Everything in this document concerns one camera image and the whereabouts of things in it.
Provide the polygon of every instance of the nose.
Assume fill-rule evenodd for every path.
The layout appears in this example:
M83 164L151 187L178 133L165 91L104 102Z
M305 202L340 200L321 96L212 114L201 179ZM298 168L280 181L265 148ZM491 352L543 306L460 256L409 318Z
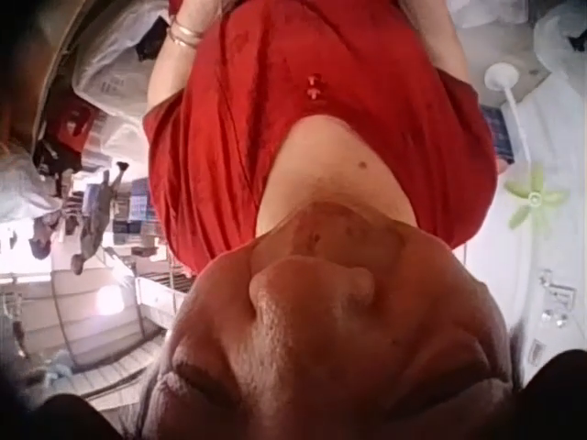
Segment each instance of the nose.
M369 308L374 293L368 270L303 256L271 264L249 286L258 324L289 333L345 326Z

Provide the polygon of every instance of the woman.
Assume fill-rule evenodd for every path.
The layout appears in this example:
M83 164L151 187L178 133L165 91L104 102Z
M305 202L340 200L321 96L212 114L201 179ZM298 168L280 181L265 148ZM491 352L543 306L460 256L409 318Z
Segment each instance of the woman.
M183 1L150 80L154 205L198 278L137 431L475 436L512 369L451 253L496 168L446 4L220 6Z

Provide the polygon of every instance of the gold bracelet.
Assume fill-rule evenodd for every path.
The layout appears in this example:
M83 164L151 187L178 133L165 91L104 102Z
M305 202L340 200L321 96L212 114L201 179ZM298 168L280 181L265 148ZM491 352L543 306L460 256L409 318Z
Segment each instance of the gold bracelet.
M180 25L176 16L172 16L171 24L169 25L170 28L173 26L175 26L177 30L182 32L186 37L190 37L192 39L202 39L204 36L204 32L195 32L185 26Z
M195 50L195 48L197 46L196 43L188 43L187 41L179 38L177 35L173 35L171 27L167 28L167 36L170 38L171 41L173 41L175 44L177 44L178 46L181 46L183 48L190 48L190 49Z

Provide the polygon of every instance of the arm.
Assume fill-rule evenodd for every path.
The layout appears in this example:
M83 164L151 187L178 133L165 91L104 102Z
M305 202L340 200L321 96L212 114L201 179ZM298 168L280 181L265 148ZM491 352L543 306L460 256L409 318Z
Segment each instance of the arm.
M470 83L467 60L452 23L447 0L399 0L399 4L424 42L432 64Z
M176 44L167 36L155 61L148 90L149 110L180 92L192 71L199 38L189 38L178 24L194 33L204 33L220 11L220 0L184 0L170 32L192 47Z

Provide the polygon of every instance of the bangle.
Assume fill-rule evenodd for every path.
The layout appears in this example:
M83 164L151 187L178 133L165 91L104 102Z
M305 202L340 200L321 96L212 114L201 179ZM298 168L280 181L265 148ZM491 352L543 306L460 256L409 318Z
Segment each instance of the bangle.
M171 41L173 41L175 44L183 48L190 48L195 50L197 46L196 43L188 43L187 41L179 38L177 35L173 35L172 29L170 27L167 28L167 36L170 38Z
M202 39L202 37L204 36L204 32L195 32L185 26L180 25L177 21L176 16L172 16L171 22L172 23L169 25L169 27L171 28L175 26L177 30L183 33L186 37L189 37L191 39Z

